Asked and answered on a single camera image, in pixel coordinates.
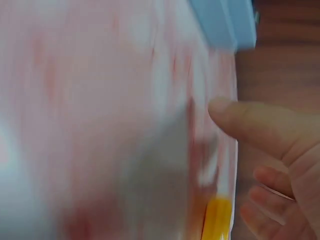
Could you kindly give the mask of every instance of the plastic bag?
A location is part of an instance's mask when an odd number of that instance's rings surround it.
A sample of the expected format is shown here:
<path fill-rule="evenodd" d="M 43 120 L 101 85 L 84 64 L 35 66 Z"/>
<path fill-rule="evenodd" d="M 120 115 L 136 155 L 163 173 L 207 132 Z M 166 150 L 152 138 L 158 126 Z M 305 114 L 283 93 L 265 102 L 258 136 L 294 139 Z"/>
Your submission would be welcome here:
<path fill-rule="evenodd" d="M 0 0 L 0 238 L 200 240 L 235 83 L 184 0 Z"/>

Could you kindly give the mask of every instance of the yellow object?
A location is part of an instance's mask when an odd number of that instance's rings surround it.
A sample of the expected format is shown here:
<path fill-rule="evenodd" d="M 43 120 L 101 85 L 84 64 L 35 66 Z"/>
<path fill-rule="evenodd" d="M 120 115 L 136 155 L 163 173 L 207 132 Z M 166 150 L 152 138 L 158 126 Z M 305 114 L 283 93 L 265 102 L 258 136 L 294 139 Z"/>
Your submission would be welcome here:
<path fill-rule="evenodd" d="M 206 207 L 201 240 L 229 240 L 231 215 L 231 201 L 213 197 Z"/>

